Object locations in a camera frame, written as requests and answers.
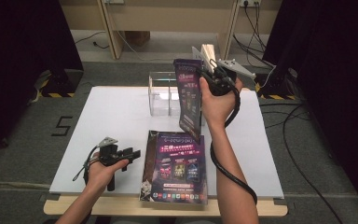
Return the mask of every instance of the power outlet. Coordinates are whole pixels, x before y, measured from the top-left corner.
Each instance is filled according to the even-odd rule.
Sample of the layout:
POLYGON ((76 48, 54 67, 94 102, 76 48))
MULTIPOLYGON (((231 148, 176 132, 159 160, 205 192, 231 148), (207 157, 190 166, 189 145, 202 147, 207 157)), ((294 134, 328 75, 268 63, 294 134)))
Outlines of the power outlet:
POLYGON ((245 7, 245 1, 248 2, 248 7, 256 7, 257 4, 260 7, 261 0, 241 0, 240 7, 245 7))

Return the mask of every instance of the hand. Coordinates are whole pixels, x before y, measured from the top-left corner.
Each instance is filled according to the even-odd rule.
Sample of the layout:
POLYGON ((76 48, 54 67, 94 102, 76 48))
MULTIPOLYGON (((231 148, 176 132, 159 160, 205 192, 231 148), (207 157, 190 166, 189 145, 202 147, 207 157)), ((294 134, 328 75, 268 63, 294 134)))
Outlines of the hand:
MULTIPOLYGON (((235 80, 235 87, 241 92, 242 82, 238 78, 235 80)), ((214 96, 209 90, 208 82, 204 77, 200 78, 200 89, 202 93, 202 114, 208 125, 210 128, 214 125, 224 127, 235 106, 234 92, 231 91, 223 96, 214 96)))
MULTIPOLYGON (((98 157, 100 152, 95 152, 92 157, 98 157)), ((99 190, 104 190, 112 179, 115 171, 123 168, 129 163, 129 160, 118 161, 111 166, 104 166, 99 161, 94 162, 89 167, 89 182, 87 185, 93 186, 99 190)))

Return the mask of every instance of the person's right hand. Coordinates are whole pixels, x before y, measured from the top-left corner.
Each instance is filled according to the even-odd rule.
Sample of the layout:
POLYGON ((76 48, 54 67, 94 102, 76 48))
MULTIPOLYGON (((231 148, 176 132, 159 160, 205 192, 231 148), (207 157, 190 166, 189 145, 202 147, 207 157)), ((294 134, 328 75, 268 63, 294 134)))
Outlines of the person's right hand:
MULTIPOLYGON (((242 82, 238 78, 235 80, 235 87, 241 92, 242 82)), ((234 92, 231 91, 223 96, 214 96, 204 77, 200 78, 200 89, 202 93, 202 114, 208 125, 210 128, 211 126, 224 128, 225 122, 235 106, 234 92)))

